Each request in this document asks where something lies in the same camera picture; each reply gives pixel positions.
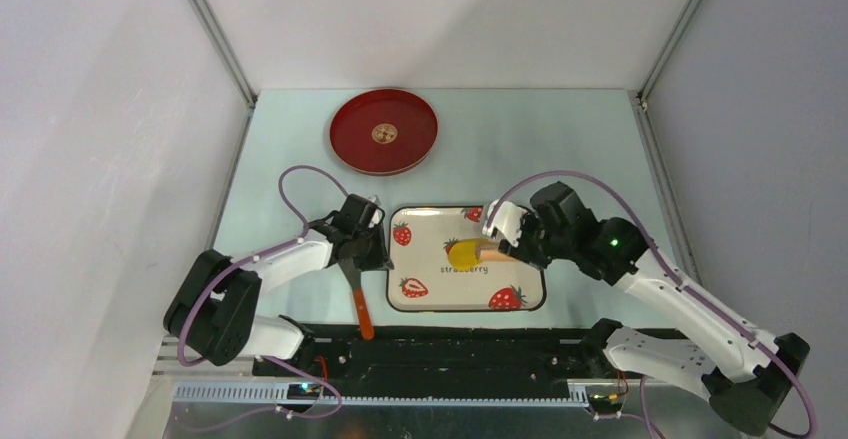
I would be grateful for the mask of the white strawberry print tray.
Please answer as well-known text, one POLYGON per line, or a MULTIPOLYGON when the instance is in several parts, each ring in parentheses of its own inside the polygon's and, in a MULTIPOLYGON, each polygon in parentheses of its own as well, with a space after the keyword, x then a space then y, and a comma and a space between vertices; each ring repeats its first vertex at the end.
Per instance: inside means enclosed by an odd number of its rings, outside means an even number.
POLYGON ((535 310, 547 296, 541 271, 520 263, 484 262, 455 268, 456 244, 479 237, 483 208, 421 206, 397 210, 390 220, 387 299, 401 312, 535 310))

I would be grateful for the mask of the yellow dough ball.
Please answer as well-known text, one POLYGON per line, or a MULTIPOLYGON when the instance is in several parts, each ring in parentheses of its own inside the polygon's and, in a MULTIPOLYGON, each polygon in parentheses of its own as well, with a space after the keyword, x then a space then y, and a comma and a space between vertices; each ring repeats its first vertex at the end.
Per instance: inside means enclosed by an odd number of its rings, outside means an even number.
POLYGON ((485 239, 458 241, 448 251, 448 261, 456 270, 470 270, 483 262, 480 258, 480 249, 488 244, 489 242, 485 239))

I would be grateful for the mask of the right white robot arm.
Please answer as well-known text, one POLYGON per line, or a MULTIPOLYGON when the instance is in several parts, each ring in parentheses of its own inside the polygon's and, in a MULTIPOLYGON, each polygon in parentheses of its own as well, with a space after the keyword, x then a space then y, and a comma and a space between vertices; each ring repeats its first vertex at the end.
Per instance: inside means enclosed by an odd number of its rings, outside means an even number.
POLYGON ((727 424, 749 436, 773 422, 810 353, 795 333, 775 335, 745 319, 673 265, 633 211, 599 219, 562 182, 532 195, 527 207, 501 198, 487 207, 483 233, 506 256, 537 269, 570 261, 669 319, 687 344, 658 339, 602 319, 583 339, 585 370, 606 377, 635 372, 705 400, 727 424))

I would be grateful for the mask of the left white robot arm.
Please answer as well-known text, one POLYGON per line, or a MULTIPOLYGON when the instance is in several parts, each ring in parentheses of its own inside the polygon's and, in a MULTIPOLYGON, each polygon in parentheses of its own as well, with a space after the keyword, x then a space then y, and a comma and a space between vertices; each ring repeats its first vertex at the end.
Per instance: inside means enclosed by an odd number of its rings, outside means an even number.
POLYGON ((308 373, 316 362, 308 331, 292 319, 259 315, 257 305, 272 290, 332 267, 349 284, 362 338, 373 339, 361 275, 393 267, 384 219, 378 198, 350 194, 340 209, 280 245, 238 261, 214 249, 199 254, 163 318, 165 331, 179 340, 180 363, 223 366, 241 354, 274 356, 290 374, 308 373))

